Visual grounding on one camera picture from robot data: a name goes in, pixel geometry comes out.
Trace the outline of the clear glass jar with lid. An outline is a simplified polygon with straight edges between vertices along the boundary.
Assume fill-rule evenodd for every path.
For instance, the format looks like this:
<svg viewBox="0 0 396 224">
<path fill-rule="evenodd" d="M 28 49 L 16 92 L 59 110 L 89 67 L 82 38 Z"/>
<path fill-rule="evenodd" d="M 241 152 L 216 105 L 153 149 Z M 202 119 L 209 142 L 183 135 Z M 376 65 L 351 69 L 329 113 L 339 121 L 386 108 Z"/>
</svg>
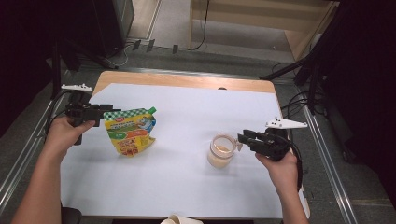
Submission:
<svg viewBox="0 0 396 224">
<path fill-rule="evenodd" d="M 233 136 L 218 133 L 210 142 L 207 160 L 215 168 L 224 168 L 232 160 L 235 151 L 240 151 L 242 146 Z"/>
</svg>

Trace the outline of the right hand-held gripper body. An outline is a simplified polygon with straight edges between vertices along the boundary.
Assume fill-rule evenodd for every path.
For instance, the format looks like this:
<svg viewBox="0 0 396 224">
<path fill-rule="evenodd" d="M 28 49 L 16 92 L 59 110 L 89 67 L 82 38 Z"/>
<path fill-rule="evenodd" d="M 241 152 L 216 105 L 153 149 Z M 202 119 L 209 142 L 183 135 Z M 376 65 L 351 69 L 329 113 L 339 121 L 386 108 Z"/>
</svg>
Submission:
<svg viewBox="0 0 396 224">
<path fill-rule="evenodd" d="M 263 133 L 255 134 L 255 138 L 259 140 L 258 153 L 273 161 L 280 161 L 291 150 L 298 160 L 301 158 L 299 149 L 288 138 L 288 130 L 306 128 L 306 122 L 274 118 L 267 121 L 265 127 Z"/>
</svg>

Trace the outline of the black chair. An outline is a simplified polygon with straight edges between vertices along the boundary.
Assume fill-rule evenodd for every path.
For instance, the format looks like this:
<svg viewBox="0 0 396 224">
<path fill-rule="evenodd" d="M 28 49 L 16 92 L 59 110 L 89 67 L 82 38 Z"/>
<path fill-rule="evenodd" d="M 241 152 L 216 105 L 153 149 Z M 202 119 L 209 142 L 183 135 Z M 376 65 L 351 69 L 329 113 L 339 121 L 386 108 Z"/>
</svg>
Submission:
<svg viewBox="0 0 396 224">
<path fill-rule="evenodd" d="M 82 219 L 82 214 L 79 210 L 70 207 L 63 207 L 61 209 L 62 224 L 79 224 Z"/>
</svg>

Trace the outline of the metal floor rail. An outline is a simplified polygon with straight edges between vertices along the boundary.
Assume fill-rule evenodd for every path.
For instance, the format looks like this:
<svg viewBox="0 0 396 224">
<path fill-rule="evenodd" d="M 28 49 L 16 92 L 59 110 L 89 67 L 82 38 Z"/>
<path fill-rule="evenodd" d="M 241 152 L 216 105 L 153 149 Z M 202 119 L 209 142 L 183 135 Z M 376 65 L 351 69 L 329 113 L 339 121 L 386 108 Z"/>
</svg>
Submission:
<svg viewBox="0 0 396 224">
<path fill-rule="evenodd" d="M 354 209 L 352 207 L 351 201 L 347 195 L 347 191 L 336 170 L 336 167 L 333 163 L 326 141 L 324 140 L 321 129 L 319 128 L 316 116 L 311 114 L 310 110 L 306 105 L 304 106 L 304 115 L 308 127 L 313 135 L 316 147 L 318 149 L 318 154 L 323 163 L 326 175 L 332 187 L 333 195 L 338 204 L 339 210 L 341 212 L 345 224 L 359 224 Z"/>
<path fill-rule="evenodd" d="M 23 174 L 44 139 L 49 115 L 54 117 L 64 98 L 64 91 L 50 99 L 50 88 L 41 91 L 0 138 L 0 219 L 7 210 Z"/>
</svg>

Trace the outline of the white paper cup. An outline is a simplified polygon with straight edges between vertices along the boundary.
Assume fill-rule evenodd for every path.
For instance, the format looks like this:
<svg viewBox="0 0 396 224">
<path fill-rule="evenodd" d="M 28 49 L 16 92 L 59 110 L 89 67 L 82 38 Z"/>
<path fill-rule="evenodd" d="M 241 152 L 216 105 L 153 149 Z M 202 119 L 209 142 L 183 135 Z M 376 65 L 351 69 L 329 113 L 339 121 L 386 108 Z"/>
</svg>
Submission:
<svg viewBox="0 0 396 224">
<path fill-rule="evenodd" d="M 202 221 L 183 217 L 179 215 L 170 215 L 166 219 L 164 219 L 160 224 L 204 224 Z"/>
</svg>

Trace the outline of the white paper sheet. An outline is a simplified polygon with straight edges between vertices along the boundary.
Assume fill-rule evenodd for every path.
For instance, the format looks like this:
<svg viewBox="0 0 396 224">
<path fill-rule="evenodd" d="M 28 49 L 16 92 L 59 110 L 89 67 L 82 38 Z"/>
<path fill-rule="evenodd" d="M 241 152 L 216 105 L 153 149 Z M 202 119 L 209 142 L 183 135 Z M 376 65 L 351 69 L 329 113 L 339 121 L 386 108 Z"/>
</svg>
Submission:
<svg viewBox="0 0 396 224">
<path fill-rule="evenodd" d="M 155 107 L 154 143 L 119 154 L 106 128 L 84 133 L 62 162 L 62 203 L 87 217 L 280 218 L 265 167 L 248 147 L 222 169 L 207 160 L 217 133 L 262 132 L 279 116 L 272 93 L 110 84 L 91 99 L 122 110 Z"/>
</svg>

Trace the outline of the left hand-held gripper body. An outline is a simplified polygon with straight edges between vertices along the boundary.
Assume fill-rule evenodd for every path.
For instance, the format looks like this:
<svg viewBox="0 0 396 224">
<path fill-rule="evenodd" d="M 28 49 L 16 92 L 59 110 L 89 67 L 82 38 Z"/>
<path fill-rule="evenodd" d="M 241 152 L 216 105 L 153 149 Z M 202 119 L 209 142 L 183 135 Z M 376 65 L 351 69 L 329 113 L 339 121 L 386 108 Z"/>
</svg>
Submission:
<svg viewBox="0 0 396 224">
<path fill-rule="evenodd" d="M 89 120 L 92 120 L 95 124 L 95 115 L 99 112 L 99 105 L 90 103 L 92 88 L 85 84 L 63 84 L 61 89 L 70 94 L 65 107 L 65 114 L 72 119 L 72 126 L 77 127 Z"/>
</svg>

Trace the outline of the person's right hand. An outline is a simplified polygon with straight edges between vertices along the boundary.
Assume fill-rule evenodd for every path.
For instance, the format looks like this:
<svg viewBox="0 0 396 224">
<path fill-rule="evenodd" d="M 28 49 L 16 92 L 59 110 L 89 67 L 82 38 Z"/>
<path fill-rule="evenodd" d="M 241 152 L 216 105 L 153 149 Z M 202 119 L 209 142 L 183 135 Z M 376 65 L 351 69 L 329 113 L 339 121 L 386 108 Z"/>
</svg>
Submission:
<svg viewBox="0 0 396 224">
<path fill-rule="evenodd" d="M 298 192 L 297 159 L 291 152 L 288 152 L 280 161 L 272 161 L 259 153 L 255 156 L 268 170 L 278 195 Z"/>
</svg>

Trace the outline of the person's left hand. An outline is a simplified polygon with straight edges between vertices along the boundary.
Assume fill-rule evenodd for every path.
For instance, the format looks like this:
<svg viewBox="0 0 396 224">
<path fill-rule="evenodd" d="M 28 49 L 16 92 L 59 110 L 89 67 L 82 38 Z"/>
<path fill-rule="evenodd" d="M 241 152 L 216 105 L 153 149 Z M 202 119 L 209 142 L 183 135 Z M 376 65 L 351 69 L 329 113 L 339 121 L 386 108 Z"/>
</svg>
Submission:
<svg viewBox="0 0 396 224">
<path fill-rule="evenodd" d="M 80 136 L 95 124 L 93 120 L 89 120 L 74 127 L 71 124 L 72 121 L 68 117 L 61 117 L 51 123 L 43 149 L 44 152 L 51 156 L 63 157 Z"/>
</svg>

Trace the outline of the light wooden shelf unit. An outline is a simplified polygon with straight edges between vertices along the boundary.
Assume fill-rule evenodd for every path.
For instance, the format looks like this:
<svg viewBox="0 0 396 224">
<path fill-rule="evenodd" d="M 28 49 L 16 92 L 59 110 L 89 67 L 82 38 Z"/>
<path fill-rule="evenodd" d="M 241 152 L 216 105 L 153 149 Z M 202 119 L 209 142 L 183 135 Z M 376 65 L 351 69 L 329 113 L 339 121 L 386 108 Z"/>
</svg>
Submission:
<svg viewBox="0 0 396 224">
<path fill-rule="evenodd" d="M 295 61 L 301 60 L 317 34 L 325 31 L 336 0 L 190 0 L 192 21 L 204 20 L 283 30 Z"/>
</svg>

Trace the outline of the yellow green spouted pouch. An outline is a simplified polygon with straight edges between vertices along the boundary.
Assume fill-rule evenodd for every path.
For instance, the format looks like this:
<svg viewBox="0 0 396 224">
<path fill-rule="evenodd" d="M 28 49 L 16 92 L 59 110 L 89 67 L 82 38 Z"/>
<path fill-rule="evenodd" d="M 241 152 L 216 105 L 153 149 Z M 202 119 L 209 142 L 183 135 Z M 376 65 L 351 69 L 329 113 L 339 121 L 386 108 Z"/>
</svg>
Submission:
<svg viewBox="0 0 396 224">
<path fill-rule="evenodd" d="M 118 153 L 133 157 L 154 143 L 150 133 L 156 125 L 156 111 L 153 106 L 104 114 L 107 134 Z"/>
</svg>

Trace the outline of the wooden table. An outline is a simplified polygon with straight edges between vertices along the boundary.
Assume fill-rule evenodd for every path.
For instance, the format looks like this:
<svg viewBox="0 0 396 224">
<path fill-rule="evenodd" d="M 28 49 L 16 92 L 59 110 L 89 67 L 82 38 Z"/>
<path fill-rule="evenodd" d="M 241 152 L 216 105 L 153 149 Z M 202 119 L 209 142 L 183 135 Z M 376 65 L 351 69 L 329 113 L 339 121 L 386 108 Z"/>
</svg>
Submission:
<svg viewBox="0 0 396 224">
<path fill-rule="evenodd" d="M 111 157 L 118 216 L 280 217 L 267 172 L 248 148 L 221 169 L 209 164 L 220 132 L 263 131 L 280 115 L 268 81 L 104 72 L 93 100 L 123 109 L 155 106 L 156 139 L 131 158 Z"/>
</svg>

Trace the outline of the black metal stand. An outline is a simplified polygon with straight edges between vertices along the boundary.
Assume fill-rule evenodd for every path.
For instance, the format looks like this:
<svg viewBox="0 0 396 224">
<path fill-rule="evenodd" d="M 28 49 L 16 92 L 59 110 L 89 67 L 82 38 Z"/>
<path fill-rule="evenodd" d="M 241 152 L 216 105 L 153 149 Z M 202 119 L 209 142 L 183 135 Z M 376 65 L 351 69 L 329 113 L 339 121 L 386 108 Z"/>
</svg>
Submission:
<svg viewBox="0 0 396 224">
<path fill-rule="evenodd" d="M 273 72 L 270 75 L 260 76 L 260 80 L 270 81 L 300 67 L 299 72 L 294 78 L 294 84 L 296 86 L 302 86 L 307 80 L 310 80 L 310 86 L 307 94 L 307 106 L 312 115 L 315 114 L 315 95 L 319 80 L 320 64 L 325 58 L 325 52 L 331 49 L 332 40 L 335 37 L 337 26 L 340 22 L 339 12 L 337 9 L 340 1 L 341 0 L 332 1 L 332 10 L 326 14 L 327 18 L 330 18 L 330 15 L 332 15 L 332 19 L 328 22 L 328 25 L 317 44 L 305 57 L 291 65 Z"/>
<path fill-rule="evenodd" d="M 117 65 L 111 65 L 104 59 L 100 59 L 91 51 L 84 49 L 81 45 L 66 38 L 55 37 L 52 45 L 51 71 L 52 71 L 52 95 L 53 100 L 61 91 L 61 60 L 71 67 L 73 70 L 78 70 L 80 67 L 77 53 L 87 56 L 91 61 L 108 69 L 117 69 Z"/>
</svg>

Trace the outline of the black cabinet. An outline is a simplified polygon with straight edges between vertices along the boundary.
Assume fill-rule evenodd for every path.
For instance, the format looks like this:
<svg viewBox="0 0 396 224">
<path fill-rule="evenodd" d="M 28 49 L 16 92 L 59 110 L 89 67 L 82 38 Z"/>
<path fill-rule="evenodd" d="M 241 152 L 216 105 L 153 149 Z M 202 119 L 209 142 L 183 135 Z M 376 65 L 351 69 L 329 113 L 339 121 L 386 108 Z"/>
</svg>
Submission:
<svg viewBox="0 0 396 224">
<path fill-rule="evenodd" d="M 99 53 L 111 57 L 124 48 L 134 20 L 132 0 L 92 0 Z"/>
</svg>

